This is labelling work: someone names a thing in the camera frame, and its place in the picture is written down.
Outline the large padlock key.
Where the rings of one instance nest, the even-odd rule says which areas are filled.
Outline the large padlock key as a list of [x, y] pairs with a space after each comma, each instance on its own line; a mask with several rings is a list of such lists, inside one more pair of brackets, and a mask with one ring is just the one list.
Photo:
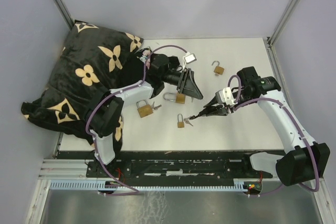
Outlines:
[[153, 102], [153, 104], [151, 105], [151, 109], [152, 109], [153, 111], [156, 111], [156, 110], [158, 110], [161, 106], [162, 106], [161, 104], [159, 104], [159, 105], [155, 105], [155, 102]]

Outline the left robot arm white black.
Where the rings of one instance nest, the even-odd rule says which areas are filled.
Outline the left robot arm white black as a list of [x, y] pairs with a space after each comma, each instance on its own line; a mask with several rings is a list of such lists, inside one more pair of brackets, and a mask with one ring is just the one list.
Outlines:
[[116, 138], [117, 134], [112, 132], [112, 124], [118, 123], [122, 118], [122, 109], [125, 106], [148, 100], [154, 94], [153, 85], [145, 80], [147, 77], [155, 77], [162, 82], [175, 85], [179, 94], [198, 100], [203, 99], [194, 80], [194, 71], [186, 68], [187, 64], [196, 60], [194, 54], [186, 52], [183, 56], [182, 70], [177, 71], [169, 68], [168, 56], [152, 57], [150, 54], [144, 63], [141, 80], [130, 86], [109, 90], [108, 95], [94, 107], [87, 118], [86, 131], [92, 136], [95, 157], [100, 162], [98, 171], [103, 176], [110, 177], [116, 171], [116, 164], [113, 160], [117, 151], [112, 139]]

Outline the small brass padlock long shackle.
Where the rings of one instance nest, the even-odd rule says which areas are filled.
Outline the small brass padlock long shackle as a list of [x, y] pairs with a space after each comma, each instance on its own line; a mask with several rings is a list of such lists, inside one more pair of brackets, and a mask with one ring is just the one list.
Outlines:
[[179, 129], [181, 129], [181, 128], [184, 128], [185, 126], [184, 126], [184, 119], [183, 119], [183, 115], [182, 114], [178, 114], [177, 115], [177, 127], [179, 128]]

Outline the small padlock key bunch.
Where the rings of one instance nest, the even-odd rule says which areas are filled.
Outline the small padlock key bunch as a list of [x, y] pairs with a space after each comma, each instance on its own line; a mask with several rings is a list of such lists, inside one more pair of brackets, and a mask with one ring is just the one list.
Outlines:
[[190, 122], [190, 118], [184, 118], [184, 123], [193, 126], [193, 124]]

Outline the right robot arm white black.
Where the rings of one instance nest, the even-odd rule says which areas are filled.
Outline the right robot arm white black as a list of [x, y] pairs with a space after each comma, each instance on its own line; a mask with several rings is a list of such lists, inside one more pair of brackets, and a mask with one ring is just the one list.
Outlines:
[[257, 104], [278, 133], [285, 155], [252, 154], [241, 164], [243, 175], [254, 177], [259, 171], [267, 172], [278, 177], [285, 186], [299, 184], [306, 190], [317, 192], [330, 156], [327, 144], [317, 143], [303, 128], [274, 77], [262, 78], [254, 67], [246, 67], [231, 78], [237, 79], [236, 88], [227, 86], [217, 91], [203, 110], [190, 118], [227, 116]]

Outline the large brass padlock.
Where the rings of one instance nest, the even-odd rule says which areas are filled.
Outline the large brass padlock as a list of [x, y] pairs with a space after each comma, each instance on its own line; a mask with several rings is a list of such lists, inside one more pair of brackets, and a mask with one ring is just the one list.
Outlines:
[[140, 118], [144, 118], [153, 114], [152, 107], [148, 104], [147, 100], [140, 100], [136, 103], [137, 111]]

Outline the medium brass padlock long shackle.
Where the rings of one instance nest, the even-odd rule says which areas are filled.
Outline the medium brass padlock long shackle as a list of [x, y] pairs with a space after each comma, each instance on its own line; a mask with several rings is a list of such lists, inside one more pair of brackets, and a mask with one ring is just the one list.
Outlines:
[[164, 93], [163, 94], [163, 99], [165, 101], [170, 101], [170, 102], [174, 102], [174, 103], [179, 103], [179, 104], [184, 104], [185, 103], [185, 98], [186, 96], [184, 94], [181, 93]]

